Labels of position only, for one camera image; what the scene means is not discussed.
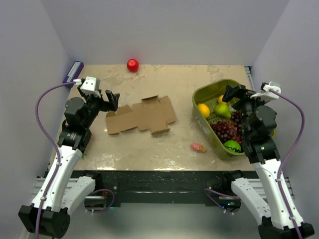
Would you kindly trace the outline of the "brown cardboard box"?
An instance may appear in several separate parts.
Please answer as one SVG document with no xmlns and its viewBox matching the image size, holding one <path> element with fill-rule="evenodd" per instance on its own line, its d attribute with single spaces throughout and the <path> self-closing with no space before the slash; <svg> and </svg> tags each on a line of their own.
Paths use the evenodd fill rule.
<svg viewBox="0 0 319 239">
<path fill-rule="evenodd" d="M 110 135 L 138 128 L 149 130 L 151 135 L 168 132 L 168 125 L 176 121 L 176 115 L 168 96 L 152 96 L 141 99 L 132 106 L 124 105 L 106 114 L 106 127 Z"/>
</svg>

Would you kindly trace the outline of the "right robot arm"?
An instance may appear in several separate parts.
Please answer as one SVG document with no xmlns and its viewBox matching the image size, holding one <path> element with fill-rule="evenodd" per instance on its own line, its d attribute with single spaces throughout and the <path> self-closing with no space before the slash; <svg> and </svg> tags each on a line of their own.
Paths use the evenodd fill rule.
<svg viewBox="0 0 319 239">
<path fill-rule="evenodd" d="M 222 183 L 226 195 L 237 195 L 249 209 L 258 224 L 262 239 L 306 239 L 314 235 L 311 224 L 298 212 L 283 176 L 284 160 L 271 133 L 277 127 L 277 113 L 266 104 L 283 98 L 281 88 L 274 82 L 263 83 L 261 93 L 243 85 L 226 86 L 224 102 L 238 101 L 233 109 L 241 114 L 243 151 L 257 173 L 266 198 L 253 189 L 240 171 L 226 175 Z"/>
</svg>

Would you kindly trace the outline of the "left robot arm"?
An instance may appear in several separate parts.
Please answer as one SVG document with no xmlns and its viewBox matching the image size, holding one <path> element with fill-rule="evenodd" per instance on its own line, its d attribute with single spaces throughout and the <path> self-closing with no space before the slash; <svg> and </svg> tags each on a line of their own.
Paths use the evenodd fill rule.
<svg viewBox="0 0 319 239">
<path fill-rule="evenodd" d="M 21 206 L 18 216 L 28 232 L 62 238 L 69 227 L 73 211 L 86 196 L 105 192 L 111 196 L 109 205 L 115 201 L 115 193 L 106 189 L 99 174 L 81 176 L 75 186 L 66 190 L 74 167 L 87 147 L 91 138 L 90 126 L 99 112 L 116 111 L 119 94 L 105 91 L 107 101 L 103 100 L 101 90 L 81 93 L 65 104 L 65 120 L 58 142 L 53 146 L 55 159 L 39 192 L 29 206 Z"/>
</svg>

